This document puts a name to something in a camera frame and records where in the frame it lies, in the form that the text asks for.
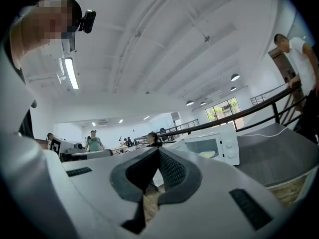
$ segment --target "ceiling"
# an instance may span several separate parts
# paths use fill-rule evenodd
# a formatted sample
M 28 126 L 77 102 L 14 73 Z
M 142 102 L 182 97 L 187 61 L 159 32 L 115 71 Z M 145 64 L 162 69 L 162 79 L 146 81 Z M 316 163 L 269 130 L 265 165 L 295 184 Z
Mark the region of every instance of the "ceiling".
M 149 118 L 145 119 L 145 116 L 130 116 L 122 118 L 105 118 L 105 119 L 93 119 L 93 120 L 84 120 L 78 121 L 77 124 L 82 127 L 92 127 L 92 122 L 95 123 L 96 127 L 104 126 L 118 126 L 118 125 L 128 125 L 128 124 L 137 124 L 150 122 L 152 118 L 156 118 L 157 115 L 151 115 Z
M 68 77 L 39 81 L 48 95 L 145 92 L 204 100 L 245 86 L 245 77 L 267 48 L 275 0 L 77 0 L 97 12 L 90 34 L 76 33 L 74 61 L 79 90 Z M 47 73 L 34 52 L 26 76 Z M 231 75 L 242 77 L 231 82 Z

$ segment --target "microwave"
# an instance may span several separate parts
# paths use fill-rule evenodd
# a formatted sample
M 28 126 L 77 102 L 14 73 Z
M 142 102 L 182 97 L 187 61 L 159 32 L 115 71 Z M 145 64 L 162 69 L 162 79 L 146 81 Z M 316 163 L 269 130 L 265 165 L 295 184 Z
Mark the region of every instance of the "microwave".
M 176 140 L 170 148 L 230 165 L 239 165 L 238 141 L 231 123 L 194 131 L 187 137 Z

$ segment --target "standing man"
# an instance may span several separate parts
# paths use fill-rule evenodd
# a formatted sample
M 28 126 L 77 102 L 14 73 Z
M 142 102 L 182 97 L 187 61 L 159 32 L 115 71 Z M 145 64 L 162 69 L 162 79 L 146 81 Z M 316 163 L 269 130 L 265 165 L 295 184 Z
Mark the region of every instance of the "standing man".
M 298 74 L 289 82 L 289 87 L 293 83 L 301 81 L 302 90 L 306 97 L 304 113 L 300 119 L 300 134 L 317 144 L 315 134 L 319 135 L 319 69 L 317 57 L 311 46 L 302 39 L 294 37 L 291 40 L 282 34 L 276 34 L 274 42 L 277 47 L 290 53 L 295 62 Z
M 95 136 L 95 130 L 91 131 L 91 136 L 89 136 L 86 140 L 85 149 L 88 149 L 88 146 L 90 146 L 89 151 L 98 151 L 101 149 L 104 149 L 104 146 L 100 140 L 100 138 Z

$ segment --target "white cable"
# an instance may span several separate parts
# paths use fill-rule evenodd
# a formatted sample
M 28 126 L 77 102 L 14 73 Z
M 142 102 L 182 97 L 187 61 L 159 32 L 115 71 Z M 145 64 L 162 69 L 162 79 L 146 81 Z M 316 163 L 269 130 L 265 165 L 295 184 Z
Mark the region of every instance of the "white cable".
M 281 134 L 283 131 L 285 131 L 287 129 L 287 127 L 285 127 L 283 130 L 281 130 L 278 134 L 276 135 L 262 135 L 262 134 L 250 134 L 250 135 L 239 135 L 238 137 L 244 137 L 244 136 L 256 136 L 256 135 L 259 135 L 259 136 L 263 136 L 263 137 L 274 137 L 274 136 L 277 136 L 279 134 Z

